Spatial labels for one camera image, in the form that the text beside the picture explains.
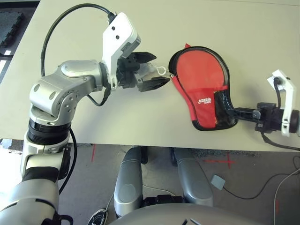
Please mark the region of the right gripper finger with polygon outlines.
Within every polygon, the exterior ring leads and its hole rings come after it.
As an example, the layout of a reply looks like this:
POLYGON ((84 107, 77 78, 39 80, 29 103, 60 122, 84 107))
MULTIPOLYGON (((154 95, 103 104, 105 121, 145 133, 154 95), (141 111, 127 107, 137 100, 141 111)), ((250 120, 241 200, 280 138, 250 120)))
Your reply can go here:
POLYGON ((260 120, 261 113, 259 110, 239 107, 231 110, 231 116, 239 120, 260 120))

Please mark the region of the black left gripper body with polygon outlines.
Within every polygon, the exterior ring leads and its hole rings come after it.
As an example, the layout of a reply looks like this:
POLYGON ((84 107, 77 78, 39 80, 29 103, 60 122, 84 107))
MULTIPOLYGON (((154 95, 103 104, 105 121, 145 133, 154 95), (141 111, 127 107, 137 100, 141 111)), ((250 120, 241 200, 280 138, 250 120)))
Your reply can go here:
POLYGON ((140 63, 136 58, 119 59, 117 64, 117 82, 123 89, 141 87, 142 82, 138 81, 140 63))

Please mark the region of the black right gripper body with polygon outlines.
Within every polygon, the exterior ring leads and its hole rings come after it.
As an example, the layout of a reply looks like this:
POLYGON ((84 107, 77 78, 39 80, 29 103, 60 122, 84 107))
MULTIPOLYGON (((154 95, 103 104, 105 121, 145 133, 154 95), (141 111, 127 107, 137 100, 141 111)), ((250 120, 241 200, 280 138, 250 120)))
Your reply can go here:
POLYGON ((274 103, 258 103, 257 110, 261 116, 255 125, 255 131, 271 133, 272 131, 281 131, 283 109, 280 109, 274 103))

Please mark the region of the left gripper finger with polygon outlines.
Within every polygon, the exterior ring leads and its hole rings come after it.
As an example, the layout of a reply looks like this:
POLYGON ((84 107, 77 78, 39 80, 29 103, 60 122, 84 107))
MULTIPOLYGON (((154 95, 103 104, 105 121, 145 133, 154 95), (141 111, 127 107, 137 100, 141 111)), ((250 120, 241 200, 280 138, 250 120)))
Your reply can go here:
POLYGON ((155 60, 157 57, 150 52, 133 52, 126 58, 127 70, 139 70, 141 64, 155 60))
POLYGON ((169 81, 170 78, 157 76, 146 81, 142 79, 140 82, 137 83, 137 87, 140 92, 146 92, 146 91, 151 91, 151 90, 156 90, 158 88, 161 88, 169 81))

